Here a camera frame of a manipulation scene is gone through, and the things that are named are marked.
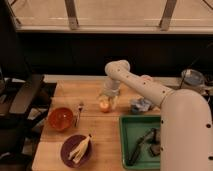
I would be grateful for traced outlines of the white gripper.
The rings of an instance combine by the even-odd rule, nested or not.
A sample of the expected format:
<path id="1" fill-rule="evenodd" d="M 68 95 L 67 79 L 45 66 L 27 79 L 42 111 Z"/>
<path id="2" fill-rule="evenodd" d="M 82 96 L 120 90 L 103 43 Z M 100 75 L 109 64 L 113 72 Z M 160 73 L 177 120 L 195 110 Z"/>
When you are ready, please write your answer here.
<path id="1" fill-rule="evenodd" d="M 105 100 L 104 97 L 107 97 L 109 99 L 111 99 L 111 110 L 114 111 L 117 107 L 117 103 L 118 103 L 118 96 L 119 95 L 119 90 L 113 90 L 113 89 L 108 89 L 108 88 L 104 88 L 101 92 L 101 95 L 98 97 L 98 102 L 99 102 L 99 107 L 103 108 L 105 105 Z"/>

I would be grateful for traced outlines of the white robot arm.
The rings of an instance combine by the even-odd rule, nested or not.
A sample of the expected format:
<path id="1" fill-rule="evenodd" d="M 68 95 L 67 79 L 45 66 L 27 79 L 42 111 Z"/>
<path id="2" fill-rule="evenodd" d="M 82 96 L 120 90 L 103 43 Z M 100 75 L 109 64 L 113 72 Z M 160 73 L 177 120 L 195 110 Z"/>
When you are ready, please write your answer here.
<path id="1" fill-rule="evenodd" d="M 212 115 L 202 95 L 135 75 L 127 60 L 107 63 L 105 73 L 104 95 L 117 95 L 124 83 L 160 108 L 160 171 L 213 171 Z"/>

